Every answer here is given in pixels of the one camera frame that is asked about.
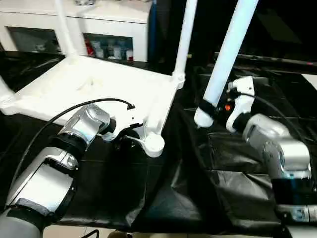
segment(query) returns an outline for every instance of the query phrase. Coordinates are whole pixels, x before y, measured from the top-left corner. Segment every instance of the white cabinet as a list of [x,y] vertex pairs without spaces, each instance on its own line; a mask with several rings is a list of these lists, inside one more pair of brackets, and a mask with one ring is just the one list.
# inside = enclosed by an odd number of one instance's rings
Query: white cabinet
[[[147,61],[151,5],[139,0],[97,0],[95,5],[76,6],[74,0],[64,0],[70,34],[80,54],[87,55],[84,36],[101,41],[103,47],[111,38],[125,45],[122,50],[132,48],[135,61]],[[36,48],[46,44],[48,53],[65,53],[54,1],[1,0],[0,41],[7,51],[40,51]]]

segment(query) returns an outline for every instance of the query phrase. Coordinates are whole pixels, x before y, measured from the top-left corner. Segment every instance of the black cable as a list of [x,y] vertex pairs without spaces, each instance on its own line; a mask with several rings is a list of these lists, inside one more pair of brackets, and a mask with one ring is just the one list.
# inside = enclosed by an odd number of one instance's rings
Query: black cable
[[244,95],[244,96],[249,96],[252,97],[256,100],[258,100],[259,102],[269,106],[270,108],[272,108],[274,111],[276,111],[278,114],[281,115],[281,117],[285,120],[285,122],[288,124],[289,127],[293,128],[295,133],[297,134],[298,138],[300,141],[302,141],[303,143],[305,143],[305,138],[304,136],[300,133],[300,131],[298,130],[298,128],[291,122],[290,119],[288,119],[283,112],[281,112],[276,106],[274,106],[272,103],[270,103],[269,101],[265,100],[264,98],[261,98],[259,96],[254,96],[252,94],[248,94],[248,93],[241,93],[241,92],[237,92],[240,95]]
[[125,103],[128,105],[128,110],[129,109],[133,109],[135,108],[134,105],[132,105],[131,103],[125,101],[125,100],[122,100],[122,99],[117,99],[117,98],[100,98],[100,99],[95,99],[95,100],[91,100],[91,101],[87,101],[87,102],[83,102],[83,103],[80,103],[80,104],[77,104],[71,108],[68,108],[66,109],[65,111],[61,112],[60,114],[56,115],[55,117],[53,117],[52,119],[50,119],[36,134],[35,136],[32,138],[32,140],[30,141],[28,147],[25,149],[23,155],[22,155],[22,158],[18,164],[18,167],[16,168],[15,172],[14,172],[14,176],[12,178],[12,182],[11,182],[11,185],[10,185],[10,189],[9,191],[12,189],[12,186],[14,184],[14,182],[16,181],[19,173],[20,173],[20,170],[21,170],[21,166],[25,160],[25,157],[27,156],[27,154],[29,153],[29,150],[32,146],[32,144],[34,143],[34,141],[37,139],[37,137],[42,133],[42,131],[48,127],[50,124],[52,124],[55,120],[57,120],[58,118],[60,118],[62,115],[76,109],[76,108],[79,108],[81,106],[84,106],[84,105],[88,105],[88,104],[91,104],[91,103],[97,103],[97,102],[106,102],[106,101],[116,101],[116,102],[121,102],[121,103]]
[[99,238],[99,230],[93,230],[92,232],[89,232],[87,235],[84,235],[83,237],[81,238],[88,238],[88,237],[91,237],[94,233],[96,233],[96,238]]

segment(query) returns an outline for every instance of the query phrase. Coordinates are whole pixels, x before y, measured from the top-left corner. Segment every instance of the white pole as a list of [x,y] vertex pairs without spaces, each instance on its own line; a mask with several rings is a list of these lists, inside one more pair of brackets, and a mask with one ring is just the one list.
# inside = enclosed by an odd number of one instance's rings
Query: white pole
[[196,6],[197,0],[187,0],[182,32],[178,45],[176,64],[173,72],[173,78],[179,81],[180,88],[185,82],[185,67],[195,20]]
[[55,0],[55,8],[56,8],[56,13],[57,13],[60,29],[64,34],[65,43],[67,47],[66,49],[67,56],[78,55],[74,47],[73,41],[70,37],[69,29],[67,27],[67,21],[66,21],[67,18],[66,18],[62,0]]
[[[204,94],[204,99],[214,107],[218,105],[258,1],[259,0],[239,0],[236,5]],[[200,108],[197,108],[195,122],[198,126],[209,127],[213,124],[213,119]]]

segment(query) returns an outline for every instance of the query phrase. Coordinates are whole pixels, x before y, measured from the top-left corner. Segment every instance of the shelf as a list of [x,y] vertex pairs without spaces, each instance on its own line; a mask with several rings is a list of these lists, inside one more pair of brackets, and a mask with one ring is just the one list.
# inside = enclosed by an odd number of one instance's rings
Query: shelf
[[[77,6],[64,0],[66,15],[89,19],[146,24],[152,2],[140,0],[97,0],[91,6]],[[1,0],[0,12],[56,15],[54,0]]]

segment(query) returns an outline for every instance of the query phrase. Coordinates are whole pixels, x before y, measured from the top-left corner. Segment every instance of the white cylinder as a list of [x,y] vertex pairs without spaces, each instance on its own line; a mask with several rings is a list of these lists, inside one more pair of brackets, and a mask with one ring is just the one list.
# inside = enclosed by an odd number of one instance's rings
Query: white cylinder
[[162,136],[152,132],[145,138],[143,149],[148,156],[156,158],[162,154],[164,145]]
[[[259,0],[239,0],[236,5],[204,94],[204,99],[215,107],[218,105],[258,1]],[[197,108],[195,122],[198,126],[209,127],[212,125],[213,119],[201,109]]]
[[64,33],[65,43],[67,46],[67,55],[76,55],[77,51],[74,47],[73,41],[69,33],[69,29],[67,27],[66,14],[64,11],[62,0],[55,0],[55,8],[56,8],[56,13],[57,13],[60,29]]
[[187,0],[174,73],[184,73],[195,20],[197,0]]

